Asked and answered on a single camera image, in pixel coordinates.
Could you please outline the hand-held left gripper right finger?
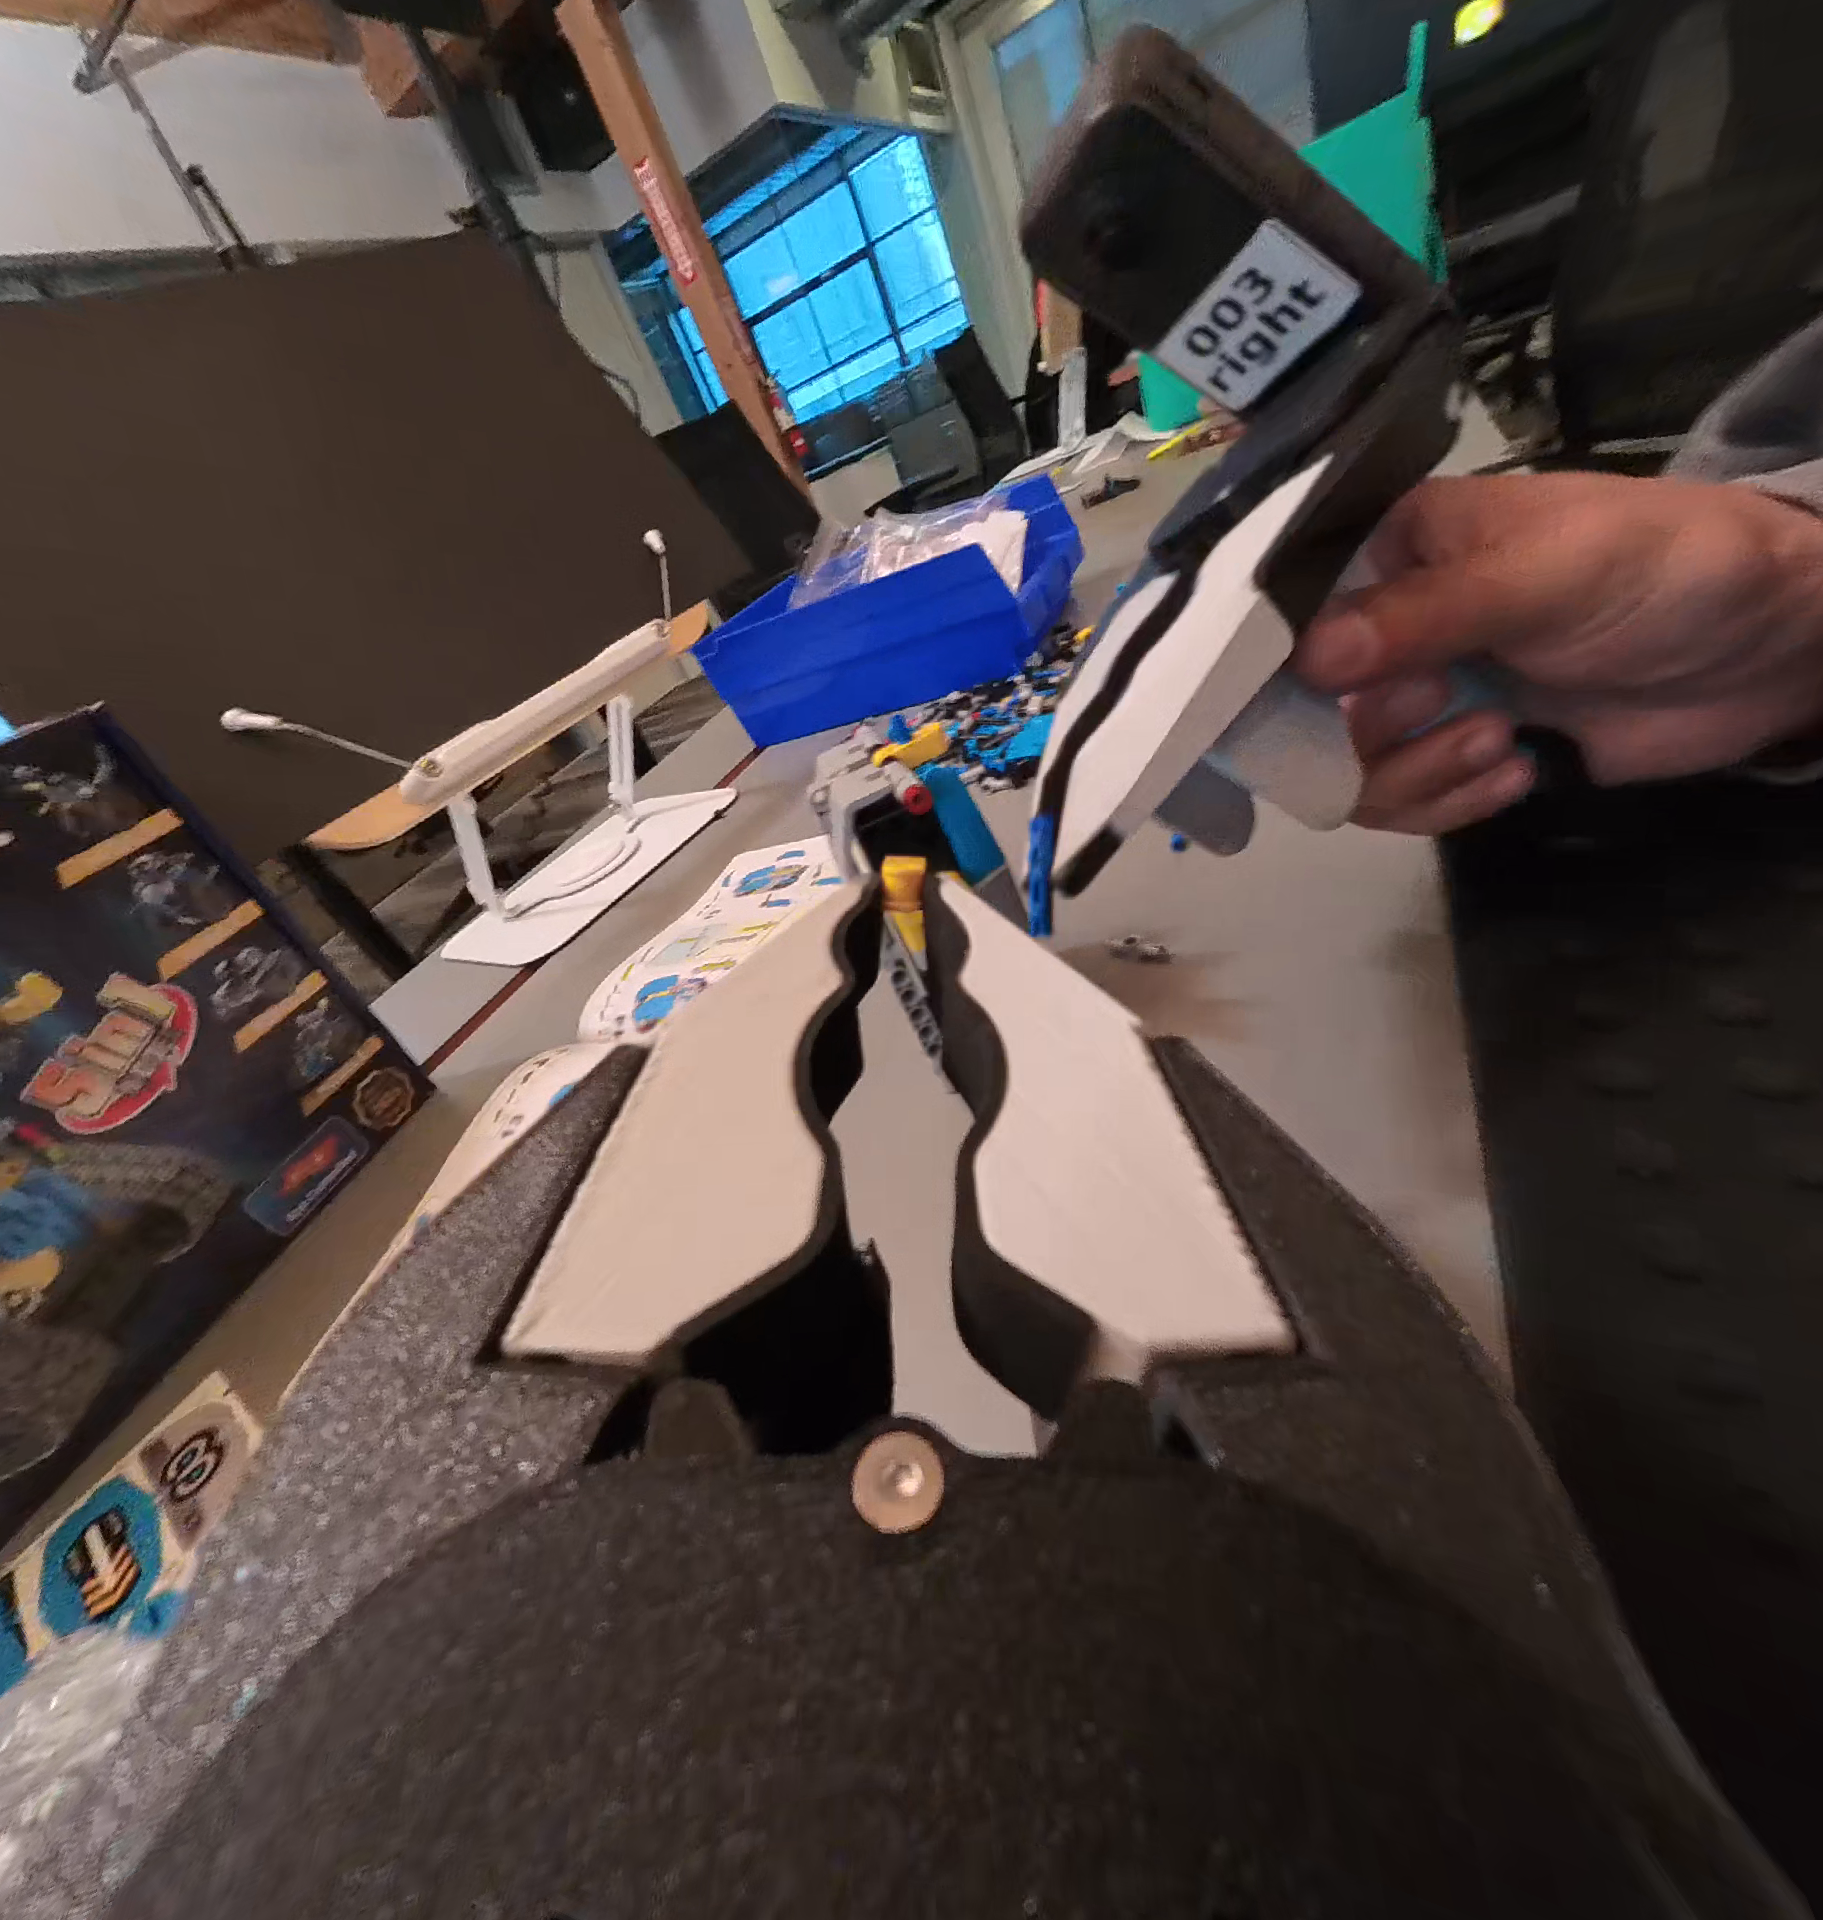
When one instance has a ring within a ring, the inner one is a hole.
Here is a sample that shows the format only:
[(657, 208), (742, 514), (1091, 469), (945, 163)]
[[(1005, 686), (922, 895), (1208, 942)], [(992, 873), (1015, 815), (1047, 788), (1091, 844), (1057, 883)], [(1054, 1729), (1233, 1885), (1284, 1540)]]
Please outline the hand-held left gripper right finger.
[(968, 1106), (951, 1301), (968, 1354), (1057, 1425), (1091, 1379), (1293, 1354), (1150, 1035), (955, 874), (925, 883), (942, 1065)]

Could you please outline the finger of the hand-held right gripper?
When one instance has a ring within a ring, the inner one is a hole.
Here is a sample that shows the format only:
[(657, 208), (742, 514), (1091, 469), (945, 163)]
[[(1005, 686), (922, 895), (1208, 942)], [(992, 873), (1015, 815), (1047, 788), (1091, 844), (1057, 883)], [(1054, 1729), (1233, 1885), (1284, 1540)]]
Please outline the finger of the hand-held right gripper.
[(1115, 852), (1180, 780), (1178, 719), (1133, 700), (1143, 659), (1195, 599), (1197, 567), (1141, 567), (1112, 599), (1073, 677), (1031, 785), (1027, 867), (1082, 867)]
[[(1329, 468), (1331, 455), (1322, 455), (1291, 473), (1229, 532), (1208, 539), (1204, 556), (1152, 563), (1152, 571), (1197, 567), (1188, 609), (1130, 681), (1133, 700), (1156, 700), (1156, 707), (1171, 711), (1178, 719), (1171, 737), (1171, 756), (1180, 763), (1178, 785), (1225, 728), (1244, 716), (1296, 644), (1291, 619), (1260, 586), (1260, 567), (1291, 537), (1296, 518), (1322, 490)], [(1082, 895), (1115, 852), (1101, 844), (1097, 857), (1082, 867), (1054, 867), (1057, 896)]]

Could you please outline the grey and blue brick model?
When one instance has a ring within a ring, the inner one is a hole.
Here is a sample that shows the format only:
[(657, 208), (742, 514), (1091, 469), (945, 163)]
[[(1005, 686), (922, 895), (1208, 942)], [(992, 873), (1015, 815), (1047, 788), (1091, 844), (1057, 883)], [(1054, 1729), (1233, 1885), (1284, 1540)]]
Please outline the grey and blue brick model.
[[(955, 874), (1014, 922), (1025, 902), (1011, 860), (975, 792), (951, 771), (925, 785), (904, 765), (874, 765), (852, 741), (817, 756), (810, 806), (844, 878), (876, 883), (888, 855), (918, 855), (929, 874)], [(925, 917), (882, 911), (880, 961), (931, 1065), (942, 1065), (942, 1022), (929, 998)]]

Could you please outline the person's right hand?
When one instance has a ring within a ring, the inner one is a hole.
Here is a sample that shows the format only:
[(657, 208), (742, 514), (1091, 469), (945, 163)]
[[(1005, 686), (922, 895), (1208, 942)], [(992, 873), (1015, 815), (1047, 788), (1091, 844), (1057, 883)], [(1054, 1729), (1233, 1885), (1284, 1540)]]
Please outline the person's right hand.
[(1440, 839), (1523, 801), (1523, 728), (1598, 785), (1823, 744), (1823, 518), (1667, 476), (1431, 476), (1374, 580), (1293, 651), (1361, 763), (1361, 830)]

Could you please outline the pile of loose brick pieces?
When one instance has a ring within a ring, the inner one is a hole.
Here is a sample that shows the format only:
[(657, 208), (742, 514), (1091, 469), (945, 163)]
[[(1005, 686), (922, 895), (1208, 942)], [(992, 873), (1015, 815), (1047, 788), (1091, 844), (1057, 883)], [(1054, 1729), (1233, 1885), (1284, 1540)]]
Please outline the pile of loose brick pieces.
[(925, 785), (951, 771), (968, 788), (1019, 792), (1042, 773), (1057, 707), (1091, 639), (1093, 624), (1064, 617), (1014, 677), (870, 716), (847, 741), (859, 759), (896, 763)]

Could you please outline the clear plastic bags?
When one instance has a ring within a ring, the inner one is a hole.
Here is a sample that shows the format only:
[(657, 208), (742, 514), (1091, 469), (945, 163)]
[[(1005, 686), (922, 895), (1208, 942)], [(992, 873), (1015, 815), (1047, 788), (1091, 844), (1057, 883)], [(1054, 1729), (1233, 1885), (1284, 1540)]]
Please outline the clear plastic bags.
[(925, 514), (876, 510), (852, 527), (826, 522), (799, 567), (787, 608), (810, 608), (858, 586), (968, 552), (992, 563), (1002, 590), (1019, 591), (1025, 543), (1027, 518), (1002, 493)]

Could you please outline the blue storage bin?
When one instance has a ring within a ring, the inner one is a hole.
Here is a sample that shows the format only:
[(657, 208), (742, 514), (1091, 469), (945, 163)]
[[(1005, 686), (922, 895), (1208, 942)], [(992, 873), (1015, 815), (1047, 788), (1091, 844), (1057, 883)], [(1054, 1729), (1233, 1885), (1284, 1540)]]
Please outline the blue storage bin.
[(692, 653), (753, 747), (1014, 678), (1058, 624), (1083, 556), (1051, 476), (999, 490), (1025, 518), (1019, 586), (982, 547), (793, 608), (785, 580)]

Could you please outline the green bag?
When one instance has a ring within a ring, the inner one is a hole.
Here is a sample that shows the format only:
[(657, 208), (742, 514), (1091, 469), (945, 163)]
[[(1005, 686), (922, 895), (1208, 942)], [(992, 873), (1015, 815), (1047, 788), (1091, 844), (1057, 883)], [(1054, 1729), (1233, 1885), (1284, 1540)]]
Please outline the green bag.
[(1152, 338), (1138, 349), (1152, 426), (1188, 421), (1178, 387), (1195, 416), (1251, 416), (1318, 355), (1442, 299), (1423, 60), (1427, 32), (1413, 29), (1403, 86), (1303, 149), (1240, 92), (1207, 85), (1180, 139), (1188, 179), (1152, 190), (1152, 212), (1178, 222), (1156, 244), (1178, 292), (1156, 295)]

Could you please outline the window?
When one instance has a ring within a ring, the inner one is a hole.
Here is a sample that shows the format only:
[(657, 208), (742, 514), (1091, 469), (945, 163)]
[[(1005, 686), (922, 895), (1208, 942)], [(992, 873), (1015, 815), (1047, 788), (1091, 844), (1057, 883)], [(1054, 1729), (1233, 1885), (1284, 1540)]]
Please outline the window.
[(774, 112), (690, 190), (799, 425), (870, 403), (965, 332), (925, 134)]

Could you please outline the light wooden table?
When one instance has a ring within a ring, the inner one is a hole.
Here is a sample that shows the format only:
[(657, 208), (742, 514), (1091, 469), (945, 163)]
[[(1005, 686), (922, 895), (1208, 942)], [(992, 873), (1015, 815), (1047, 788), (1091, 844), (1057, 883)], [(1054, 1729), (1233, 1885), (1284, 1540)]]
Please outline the light wooden table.
[[(718, 605), (697, 601), (669, 619), (667, 653), (623, 681), (623, 695), (637, 711), (655, 707), (672, 688), (701, 677), (692, 648), (718, 627)], [(378, 792), (371, 801), (348, 806), (348, 812), (311, 831), (302, 848), (318, 855), (361, 855), (384, 848), (420, 824), (432, 820), (444, 805), (412, 805), (396, 785)]]

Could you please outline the dark printed toy box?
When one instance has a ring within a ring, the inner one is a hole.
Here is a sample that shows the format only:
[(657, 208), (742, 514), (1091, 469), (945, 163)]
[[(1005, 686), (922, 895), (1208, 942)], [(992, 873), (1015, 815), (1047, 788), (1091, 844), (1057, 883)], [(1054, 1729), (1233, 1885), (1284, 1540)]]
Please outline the dark printed toy box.
[(0, 1553), (429, 1091), (108, 707), (0, 741)]

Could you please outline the sticker sheet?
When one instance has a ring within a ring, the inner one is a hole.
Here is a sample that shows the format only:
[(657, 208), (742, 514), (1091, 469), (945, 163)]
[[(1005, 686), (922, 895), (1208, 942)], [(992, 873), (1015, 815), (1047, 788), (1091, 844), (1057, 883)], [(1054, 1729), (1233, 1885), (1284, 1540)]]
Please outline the sticker sheet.
[(226, 1374), (206, 1374), (0, 1571), (0, 1699), (76, 1635), (173, 1625), (262, 1433)]

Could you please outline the dark partition panel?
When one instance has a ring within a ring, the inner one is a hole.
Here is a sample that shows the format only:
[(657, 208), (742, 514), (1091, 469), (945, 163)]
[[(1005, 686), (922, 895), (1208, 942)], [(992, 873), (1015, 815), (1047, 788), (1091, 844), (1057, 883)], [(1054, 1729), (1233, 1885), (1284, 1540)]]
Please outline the dark partition panel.
[(540, 280), (460, 231), (0, 306), (0, 716), (108, 716), (262, 864), (749, 574)]

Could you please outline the wooden support post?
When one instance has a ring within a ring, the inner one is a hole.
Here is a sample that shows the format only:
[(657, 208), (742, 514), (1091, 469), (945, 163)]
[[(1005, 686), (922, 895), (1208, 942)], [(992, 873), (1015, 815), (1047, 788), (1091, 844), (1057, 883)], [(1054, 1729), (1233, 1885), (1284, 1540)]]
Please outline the wooden support post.
[(720, 387), (770, 452), (779, 473), (807, 494), (810, 483), (794, 448), (794, 426), (779, 421), (779, 393), (714, 253), (701, 212), (672, 155), (657, 104), (644, 85), (616, 2), (559, 2), (567, 40), (594, 109), (625, 164), (640, 208), (655, 231), (672, 289), (697, 323)]

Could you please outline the black wall speaker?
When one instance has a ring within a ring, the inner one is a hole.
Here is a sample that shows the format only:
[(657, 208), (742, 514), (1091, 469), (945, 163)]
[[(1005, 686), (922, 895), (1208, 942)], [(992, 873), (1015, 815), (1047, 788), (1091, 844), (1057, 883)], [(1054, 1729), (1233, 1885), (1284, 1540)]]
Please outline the black wall speaker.
[(500, 80), (545, 170), (593, 175), (615, 155), (585, 74), (552, 16), (500, 51)]

